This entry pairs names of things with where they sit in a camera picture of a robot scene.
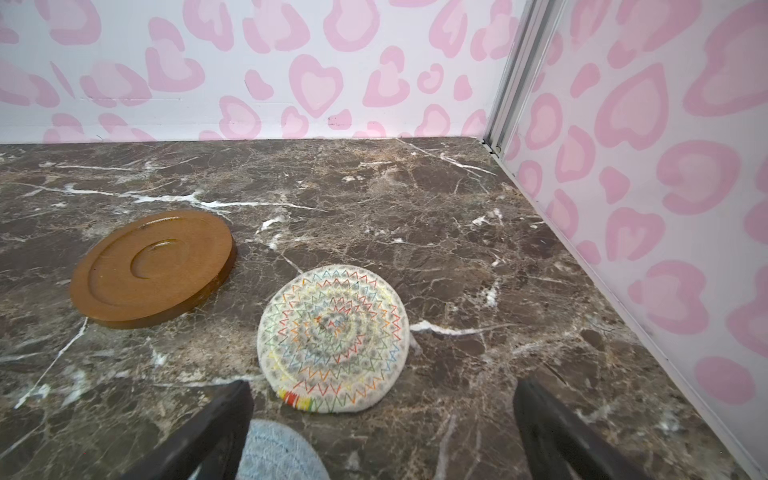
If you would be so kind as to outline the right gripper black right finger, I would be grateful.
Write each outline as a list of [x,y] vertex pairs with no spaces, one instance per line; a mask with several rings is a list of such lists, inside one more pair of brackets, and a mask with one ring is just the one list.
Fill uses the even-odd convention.
[[648,476],[538,382],[517,382],[513,412],[534,479]]

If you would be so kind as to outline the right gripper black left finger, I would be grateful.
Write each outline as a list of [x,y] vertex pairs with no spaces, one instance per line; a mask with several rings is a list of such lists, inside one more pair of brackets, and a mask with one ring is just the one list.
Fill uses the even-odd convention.
[[234,479],[253,411],[250,384],[234,381],[121,477]]

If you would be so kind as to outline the grey woven coaster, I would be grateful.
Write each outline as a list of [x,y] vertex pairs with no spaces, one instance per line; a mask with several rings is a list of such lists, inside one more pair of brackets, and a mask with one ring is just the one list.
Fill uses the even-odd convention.
[[252,420],[236,479],[315,479],[330,476],[311,444],[292,428]]

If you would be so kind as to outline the multicolour woven coaster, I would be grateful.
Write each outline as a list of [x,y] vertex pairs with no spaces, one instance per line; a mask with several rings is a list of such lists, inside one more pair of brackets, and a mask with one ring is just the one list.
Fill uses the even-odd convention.
[[359,412],[392,389],[410,338],[392,286],[367,269],[329,265],[300,274],[270,299],[258,327],[258,361],[285,404]]

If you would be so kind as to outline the brown wooden coaster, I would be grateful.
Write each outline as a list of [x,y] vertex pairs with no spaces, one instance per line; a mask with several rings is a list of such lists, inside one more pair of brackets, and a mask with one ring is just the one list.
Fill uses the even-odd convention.
[[70,297],[94,322],[137,329],[174,319],[210,297],[237,256],[220,217],[177,210],[143,217],[111,233],[75,268]]

